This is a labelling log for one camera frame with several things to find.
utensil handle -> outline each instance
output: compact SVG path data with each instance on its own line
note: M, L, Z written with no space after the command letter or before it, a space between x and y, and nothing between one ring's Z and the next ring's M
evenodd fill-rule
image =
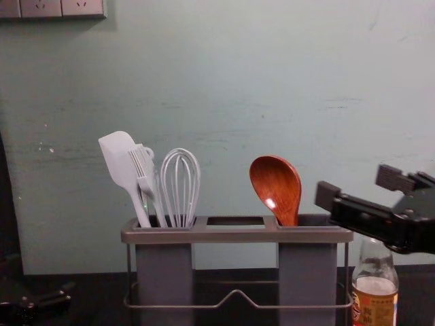
M141 228L150 228L151 227L150 219L148 218L147 214L145 213L145 210L143 209L139 196L137 194L130 194L130 196L133 201L133 205L136 210L137 219L139 220L139 224L141 225Z
M166 223L166 219L164 218L162 203L159 201L158 196L155 196L153 199L153 205L156 209L157 219L161 228L167 228L168 224Z

white spatula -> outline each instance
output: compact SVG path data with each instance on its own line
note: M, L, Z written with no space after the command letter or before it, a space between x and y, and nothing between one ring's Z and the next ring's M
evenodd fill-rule
M135 142L124 131L116 131L98 140L103 152L109 173L114 182L123 187L131 197L136 210L139 224L143 228L150 228L150 220L143 209L138 193L136 170L128 154Z

whisk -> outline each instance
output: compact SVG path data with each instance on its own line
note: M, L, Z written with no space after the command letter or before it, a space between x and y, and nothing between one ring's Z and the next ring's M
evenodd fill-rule
M198 160L186 149L171 150L163 160L160 183L172 227L192 226L201 184Z

spoon bowl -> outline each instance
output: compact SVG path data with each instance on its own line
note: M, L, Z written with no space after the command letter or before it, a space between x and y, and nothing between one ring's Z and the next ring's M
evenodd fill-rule
M281 225L298 225L302 183L296 169L279 156L260 156L249 168L252 185Z

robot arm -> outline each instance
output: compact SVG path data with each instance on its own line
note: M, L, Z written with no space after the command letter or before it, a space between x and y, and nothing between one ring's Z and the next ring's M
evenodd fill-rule
M397 253L435 254L435 178L380 165L376 184L403 192L394 207L386 207L342 193L320 181L315 204L331 212L330 222L376 238Z

